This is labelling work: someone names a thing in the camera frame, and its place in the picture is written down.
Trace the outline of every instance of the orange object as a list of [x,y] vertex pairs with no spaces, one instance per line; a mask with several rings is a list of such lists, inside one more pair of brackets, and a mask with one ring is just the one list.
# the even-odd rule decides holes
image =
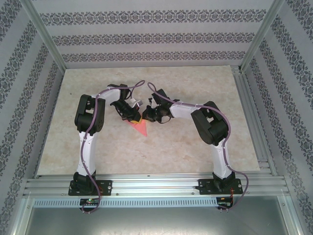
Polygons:
[[143,134],[144,136],[148,136],[147,135],[147,128],[146,128],[146,121],[142,120],[140,123],[131,123],[127,120],[125,120],[130,126],[132,126],[134,129],[136,129],[137,131],[139,131],[141,134]]

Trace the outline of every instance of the patterned wallpaper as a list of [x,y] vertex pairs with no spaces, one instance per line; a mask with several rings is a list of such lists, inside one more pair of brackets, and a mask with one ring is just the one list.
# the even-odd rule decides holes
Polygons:
[[287,0],[246,77],[268,145],[305,234],[313,234],[313,7]]
[[68,68],[240,65],[272,0],[33,1]]
[[0,0],[0,234],[37,169],[62,82],[18,0]]

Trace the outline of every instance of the beige table surface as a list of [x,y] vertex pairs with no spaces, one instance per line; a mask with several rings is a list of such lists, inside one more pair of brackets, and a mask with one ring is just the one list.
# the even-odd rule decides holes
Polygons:
[[[45,143],[38,174],[73,174],[79,161],[79,136],[74,118],[82,94],[96,94],[108,84],[128,86],[145,79],[163,88],[171,99],[202,104],[214,101],[228,117],[230,163],[236,170],[259,170],[230,66],[151,67],[67,70]],[[134,97],[143,111],[151,91],[144,85]],[[145,137],[121,120],[114,107],[96,147],[97,174],[212,172],[210,147],[191,120],[174,118],[166,124],[147,122]]]

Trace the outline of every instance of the damask pattern border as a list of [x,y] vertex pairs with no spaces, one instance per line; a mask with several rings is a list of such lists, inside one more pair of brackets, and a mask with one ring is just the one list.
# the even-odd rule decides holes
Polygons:
[[146,33],[53,36],[55,45],[120,45],[169,43],[251,43],[254,33]]
[[37,55],[34,66],[30,71],[25,87],[23,88],[23,92],[17,107],[14,110],[14,115],[12,116],[12,119],[9,123],[7,132],[4,134],[2,145],[0,146],[0,176],[3,175],[3,171],[6,168],[6,162],[10,157],[11,149],[13,148],[16,137],[19,134],[22,121],[25,117],[25,113],[36,88],[39,76],[42,72],[48,54],[49,51],[45,44],[43,44]]
[[302,60],[300,52],[297,50],[294,41],[279,16],[276,16],[271,28],[288,59],[289,65],[293,69],[294,75],[304,91],[304,95],[309,98],[308,102],[311,103],[311,109],[313,109],[313,79],[311,72],[308,71],[305,61]]
[[310,166],[310,171],[313,170],[313,142],[310,139],[310,135],[307,134],[307,128],[301,121],[301,116],[298,113],[296,104],[293,102],[291,93],[288,91],[287,84],[278,68],[276,60],[269,48],[267,41],[264,39],[260,46],[261,54],[266,62],[270,75],[272,76],[273,82],[276,85],[277,92],[281,98],[286,114],[290,119],[292,129],[294,130],[295,136],[298,139],[300,148],[303,151],[303,155],[307,158],[306,162]]
[[266,10],[158,10],[41,13],[46,26],[82,24],[261,22]]
[[311,207],[311,203],[309,202],[309,196],[305,192],[305,187],[303,186],[303,180],[299,176],[300,173],[298,171],[297,165],[294,163],[294,159],[292,157],[290,147],[285,138],[285,134],[283,128],[281,127],[280,121],[277,117],[277,112],[274,108],[273,102],[268,93],[268,89],[265,85],[263,75],[260,71],[260,68],[257,64],[255,58],[253,58],[250,62],[250,67],[252,69],[255,81],[257,83],[259,92],[261,94],[266,112],[268,114],[268,118],[271,122],[274,135],[276,137],[276,141],[278,143],[278,147],[282,154],[282,158],[285,162],[286,170],[289,174],[289,178],[291,179],[291,184],[294,187],[294,191],[296,192],[296,197],[299,201],[299,206],[301,207],[301,212],[303,216],[306,218],[305,222],[308,224],[309,231],[313,233],[313,209]]
[[313,41],[313,7],[307,0],[287,0],[303,29]]
[[12,183],[10,184],[10,191],[8,192],[8,196],[4,201],[4,207],[2,207],[0,215],[0,234],[5,234],[5,230],[7,229],[9,220],[12,216],[14,205],[17,200],[16,198],[21,188],[22,179],[27,169],[29,157],[32,152],[32,148],[34,147],[34,143],[38,134],[41,121],[45,113],[45,108],[48,103],[48,98],[50,96],[57,72],[58,66],[55,62],[53,62],[49,72],[49,76],[45,83],[45,87],[43,89],[43,93],[39,99],[38,107],[34,115],[33,122],[30,126],[29,133],[27,135],[27,139],[23,147],[23,151],[21,152],[19,163],[15,169],[14,177],[12,178]]
[[22,8],[19,0],[7,0],[0,10],[0,42],[3,41],[7,31]]
[[18,71],[21,69],[22,63],[25,60],[26,54],[33,40],[37,34],[36,28],[31,21],[27,24],[19,43],[16,45],[12,56],[7,63],[3,73],[0,78],[0,110],[2,109],[2,104],[5,103],[6,97],[11,90],[11,86],[16,79]]
[[66,63],[166,60],[241,60],[245,51],[172,51],[62,54]]

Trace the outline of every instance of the purple cable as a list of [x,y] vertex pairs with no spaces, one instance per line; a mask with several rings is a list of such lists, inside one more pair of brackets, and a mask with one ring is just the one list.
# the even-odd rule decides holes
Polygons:
[[182,104],[182,105],[186,105],[186,106],[189,106],[189,107],[197,107],[197,108],[205,108],[205,109],[209,109],[209,110],[212,110],[212,111],[215,111],[217,112],[219,115],[222,116],[222,118],[225,120],[225,122],[227,123],[227,126],[228,126],[228,135],[226,136],[222,146],[223,146],[223,156],[224,156],[224,161],[225,161],[225,164],[226,166],[228,167],[228,169],[230,169],[231,171],[237,173],[237,174],[241,174],[243,175],[245,178],[246,178],[246,187],[245,187],[245,190],[243,191],[243,194],[241,195],[241,197],[239,198],[239,200],[237,201],[237,203],[235,205],[233,205],[231,208],[228,209],[228,211],[232,210],[235,206],[238,205],[239,202],[241,202],[241,200],[243,199],[247,189],[248,189],[248,186],[249,186],[249,179],[247,177],[246,174],[244,174],[243,172],[240,172],[240,171],[236,171],[234,169],[232,169],[229,165],[228,165],[228,161],[227,161],[227,158],[226,158],[226,150],[225,150],[225,145],[226,145],[226,142],[227,140],[229,139],[229,136],[230,136],[230,133],[231,133],[231,128],[230,128],[230,123],[227,119],[227,117],[218,109],[215,109],[213,107],[210,107],[210,106],[205,106],[205,105],[199,105],[199,104],[189,104],[189,103],[184,103],[184,102],[176,102],[176,101],[173,101],[167,97],[164,97],[162,95],[160,95],[159,93],[157,93],[157,88],[155,87],[155,85],[151,82],[148,82],[147,83],[147,86],[149,87],[149,89],[151,91],[153,91],[154,94],[158,95],[159,97],[173,103],[173,104]]
[[103,94],[104,92],[107,92],[109,90],[122,90],[122,89],[133,89],[132,92],[134,91],[135,88],[137,87],[141,87],[143,84],[145,84],[145,80],[141,80],[139,82],[136,83],[136,85],[134,85],[133,87],[110,87],[110,88],[107,88],[103,91],[101,91],[99,94],[97,94],[96,96],[96,101],[95,101],[95,107],[94,107],[94,111],[93,111],[93,115],[92,115],[92,121],[91,121],[91,124],[89,126],[89,128],[87,129],[87,131],[85,132],[85,135],[84,135],[84,140],[82,142],[82,148],[80,150],[80,158],[82,160],[82,164],[83,164],[83,167],[85,169],[85,171],[87,172],[87,175],[89,176],[90,180],[92,181],[92,183],[94,184],[94,186],[96,187],[97,189],[97,192],[98,192],[98,204],[97,206],[92,209],[91,211],[84,211],[84,206],[87,205],[87,204],[84,204],[82,206],[82,212],[84,214],[90,214],[90,213],[93,213],[95,210],[98,209],[99,205],[100,205],[100,201],[101,201],[101,192],[100,192],[100,189],[96,183],[96,181],[93,179],[93,177],[91,176],[91,174],[89,173],[87,167],[86,167],[86,164],[85,164],[85,161],[84,161],[84,157],[83,157],[83,150],[84,150],[84,145],[85,145],[85,142],[86,142],[86,139],[87,139],[87,135],[88,135],[88,132],[91,130],[92,126],[94,125],[94,122],[96,120],[96,113],[97,113],[97,110],[98,110],[98,98],[101,94]]

